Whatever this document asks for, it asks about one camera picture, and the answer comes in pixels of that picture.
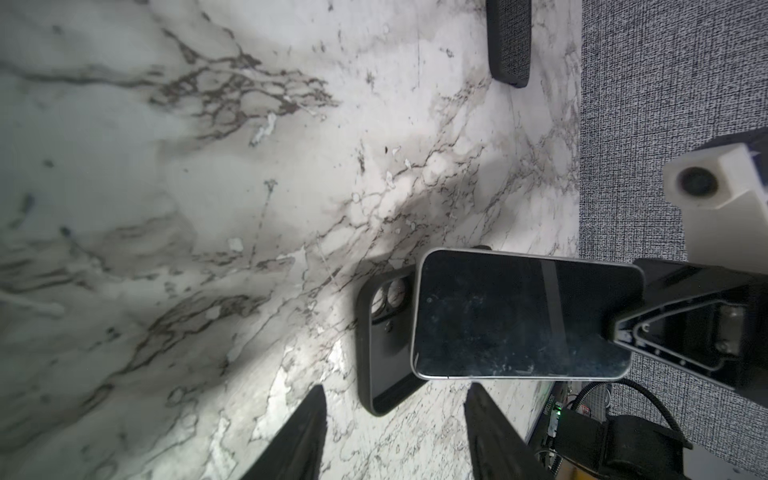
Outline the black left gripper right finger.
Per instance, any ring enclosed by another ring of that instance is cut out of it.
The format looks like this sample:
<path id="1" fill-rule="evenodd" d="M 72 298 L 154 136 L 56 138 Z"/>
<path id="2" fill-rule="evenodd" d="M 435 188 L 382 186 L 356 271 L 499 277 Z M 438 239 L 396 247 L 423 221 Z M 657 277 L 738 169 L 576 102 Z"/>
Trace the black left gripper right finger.
<path id="1" fill-rule="evenodd" d="M 474 479 L 554 479 L 481 384 L 471 384 L 464 413 Z"/>

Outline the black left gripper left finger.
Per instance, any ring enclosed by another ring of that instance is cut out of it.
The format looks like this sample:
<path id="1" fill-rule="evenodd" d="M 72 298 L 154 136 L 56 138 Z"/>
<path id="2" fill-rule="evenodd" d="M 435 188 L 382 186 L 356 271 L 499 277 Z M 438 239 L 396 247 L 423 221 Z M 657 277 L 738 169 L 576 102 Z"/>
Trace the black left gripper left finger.
<path id="1" fill-rule="evenodd" d="M 242 479 L 319 479 L 327 434 L 327 402 L 313 386 Z"/>

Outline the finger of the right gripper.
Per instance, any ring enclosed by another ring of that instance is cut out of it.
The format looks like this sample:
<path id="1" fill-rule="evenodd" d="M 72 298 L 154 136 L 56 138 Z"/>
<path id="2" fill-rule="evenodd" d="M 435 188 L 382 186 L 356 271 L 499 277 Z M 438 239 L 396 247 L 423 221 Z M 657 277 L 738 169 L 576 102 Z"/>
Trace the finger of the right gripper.
<path id="1" fill-rule="evenodd" d="M 608 341 L 767 404 L 767 277 L 637 259 L 638 301 L 606 322 Z"/>

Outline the black phone with camera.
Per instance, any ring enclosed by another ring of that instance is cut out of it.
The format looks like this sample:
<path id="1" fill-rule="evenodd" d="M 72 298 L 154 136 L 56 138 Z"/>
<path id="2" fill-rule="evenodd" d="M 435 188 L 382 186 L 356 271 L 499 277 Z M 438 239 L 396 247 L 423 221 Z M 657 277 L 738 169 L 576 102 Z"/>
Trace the black phone with camera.
<path id="1" fill-rule="evenodd" d="M 410 346 L 416 267 L 378 273 L 357 295 L 358 395 L 375 417 L 390 413 L 425 381 L 413 374 Z"/>

